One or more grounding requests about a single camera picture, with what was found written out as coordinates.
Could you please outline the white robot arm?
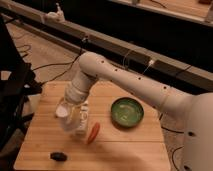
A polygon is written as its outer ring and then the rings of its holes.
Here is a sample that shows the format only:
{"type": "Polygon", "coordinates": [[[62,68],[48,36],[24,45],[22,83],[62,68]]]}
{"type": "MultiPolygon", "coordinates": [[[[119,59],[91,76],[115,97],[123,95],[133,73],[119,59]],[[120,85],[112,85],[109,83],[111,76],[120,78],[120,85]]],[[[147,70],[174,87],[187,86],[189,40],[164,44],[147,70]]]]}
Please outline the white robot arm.
{"type": "Polygon", "coordinates": [[[80,104],[99,78],[107,79],[158,111],[185,121],[181,171],[213,171],[213,92],[192,95],[117,68],[94,52],[79,56],[79,69],[64,98],[80,104]]]}

